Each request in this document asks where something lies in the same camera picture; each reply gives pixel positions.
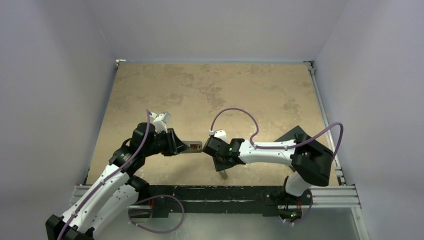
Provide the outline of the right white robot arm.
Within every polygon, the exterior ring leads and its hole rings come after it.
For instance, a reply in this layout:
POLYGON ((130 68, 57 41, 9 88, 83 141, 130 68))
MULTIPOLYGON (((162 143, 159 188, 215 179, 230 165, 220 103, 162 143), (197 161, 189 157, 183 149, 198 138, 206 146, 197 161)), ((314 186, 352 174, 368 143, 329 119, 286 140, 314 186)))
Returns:
POLYGON ((290 139, 273 142, 252 142, 211 135, 203 153, 212 157, 217 171, 236 165, 254 163, 281 164, 294 172, 286 179, 280 196, 288 204, 294 203, 311 186, 327 187, 330 183, 334 153, 315 138, 295 133, 290 139))

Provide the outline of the grey battery cover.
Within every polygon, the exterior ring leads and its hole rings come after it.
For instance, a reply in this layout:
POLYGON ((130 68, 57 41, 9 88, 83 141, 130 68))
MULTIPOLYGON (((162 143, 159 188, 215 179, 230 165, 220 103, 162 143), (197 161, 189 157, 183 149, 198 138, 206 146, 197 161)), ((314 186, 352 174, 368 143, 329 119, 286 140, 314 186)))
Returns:
POLYGON ((219 175, 223 180, 227 180, 228 179, 228 174, 226 173, 225 170, 221 170, 219 171, 219 175))

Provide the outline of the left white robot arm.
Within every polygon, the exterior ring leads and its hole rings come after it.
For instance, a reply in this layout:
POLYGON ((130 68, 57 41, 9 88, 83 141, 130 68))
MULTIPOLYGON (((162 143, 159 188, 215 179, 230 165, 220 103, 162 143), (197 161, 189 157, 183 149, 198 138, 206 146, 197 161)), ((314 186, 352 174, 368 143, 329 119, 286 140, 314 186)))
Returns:
POLYGON ((100 177, 62 215, 52 215, 45 223, 49 240, 93 240, 123 212, 149 199, 149 184, 135 175, 147 157, 170 157, 190 146, 180 140, 173 128, 157 131, 152 123, 139 123, 131 138, 117 149, 100 177))

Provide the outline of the white remote control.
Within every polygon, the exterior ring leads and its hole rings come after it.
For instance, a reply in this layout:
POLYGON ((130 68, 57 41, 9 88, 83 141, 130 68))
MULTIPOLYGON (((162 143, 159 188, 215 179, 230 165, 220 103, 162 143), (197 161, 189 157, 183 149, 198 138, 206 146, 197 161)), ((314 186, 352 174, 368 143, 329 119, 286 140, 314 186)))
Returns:
POLYGON ((201 141, 183 141, 183 143, 187 146, 187 149, 182 152, 183 154, 201 153, 203 150, 201 141))

